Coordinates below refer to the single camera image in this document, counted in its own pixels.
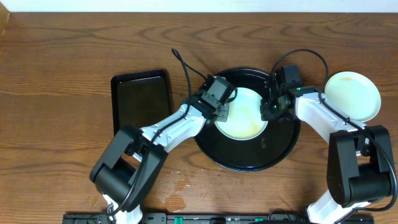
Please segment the light blue plate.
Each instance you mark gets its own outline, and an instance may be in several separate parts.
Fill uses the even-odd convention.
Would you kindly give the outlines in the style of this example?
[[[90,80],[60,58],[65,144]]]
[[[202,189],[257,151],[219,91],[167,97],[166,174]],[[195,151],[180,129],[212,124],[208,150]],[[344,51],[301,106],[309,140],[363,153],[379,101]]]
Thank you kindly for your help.
[[[228,138],[238,141],[257,137],[268,124],[261,119],[261,100],[262,96],[254,90],[238,87],[237,97],[229,104],[226,121],[216,121],[216,127]]]
[[[327,100],[350,118],[358,121],[373,119],[381,108],[381,96],[376,85],[356,72],[339,72],[326,83]]]

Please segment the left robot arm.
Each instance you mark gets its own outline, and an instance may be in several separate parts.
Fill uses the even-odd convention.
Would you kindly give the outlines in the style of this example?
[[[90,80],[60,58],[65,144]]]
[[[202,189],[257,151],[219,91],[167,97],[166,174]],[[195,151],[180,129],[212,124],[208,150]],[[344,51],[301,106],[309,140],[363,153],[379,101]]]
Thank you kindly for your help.
[[[169,152],[217,119],[226,121],[228,110],[228,103],[211,107],[204,99],[193,97],[156,124],[121,128],[90,172],[90,180],[112,207],[107,216],[115,223],[139,223],[140,204]]]

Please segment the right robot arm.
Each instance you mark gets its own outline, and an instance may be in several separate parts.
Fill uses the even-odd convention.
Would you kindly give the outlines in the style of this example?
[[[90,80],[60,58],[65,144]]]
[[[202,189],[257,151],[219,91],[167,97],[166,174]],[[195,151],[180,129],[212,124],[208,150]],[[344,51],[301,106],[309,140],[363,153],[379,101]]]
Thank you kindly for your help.
[[[314,86],[262,99],[265,121],[301,120],[328,143],[327,191],[306,209],[311,223],[343,223],[358,211],[383,212],[397,201],[391,139],[384,126],[350,118]]]

